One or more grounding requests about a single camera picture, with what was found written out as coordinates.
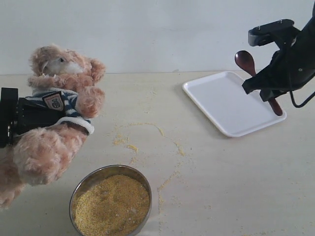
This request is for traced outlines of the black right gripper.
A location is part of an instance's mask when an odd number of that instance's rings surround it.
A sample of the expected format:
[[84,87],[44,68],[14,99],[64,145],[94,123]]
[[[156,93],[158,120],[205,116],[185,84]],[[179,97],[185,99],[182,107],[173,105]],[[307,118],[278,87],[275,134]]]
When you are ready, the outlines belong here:
[[310,19],[291,43],[284,44],[268,66],[242,83],[246,94],[260,91],[263,102],[301,89],[315,76],[315,21]]

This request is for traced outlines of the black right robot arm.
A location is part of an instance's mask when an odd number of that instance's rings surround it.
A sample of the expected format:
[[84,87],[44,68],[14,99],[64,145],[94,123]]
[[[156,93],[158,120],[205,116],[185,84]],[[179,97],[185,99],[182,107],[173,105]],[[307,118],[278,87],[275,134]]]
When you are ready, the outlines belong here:
[[314,93],[300,104],[295,102],[293,93],[315,77],[314,16],[302,29],[296,28],[291,19],[280,19],[248,30],[250,46],[270,43],[275,43],[278,50],[265,68],[243,82],[243,90],[246,94],[259,90],[263,101],[289,93],[295,107],[305,106]]

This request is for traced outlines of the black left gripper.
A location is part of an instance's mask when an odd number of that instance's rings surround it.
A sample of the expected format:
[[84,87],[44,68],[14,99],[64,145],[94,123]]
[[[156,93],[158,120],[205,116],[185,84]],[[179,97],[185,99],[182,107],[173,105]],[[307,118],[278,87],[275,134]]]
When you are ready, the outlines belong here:
[[13,144],[14,135],[32,129],[48,127],[65,115],[64,111],[49,109],[26,98],[18,97],[17,88],[1,88],[0,147]]

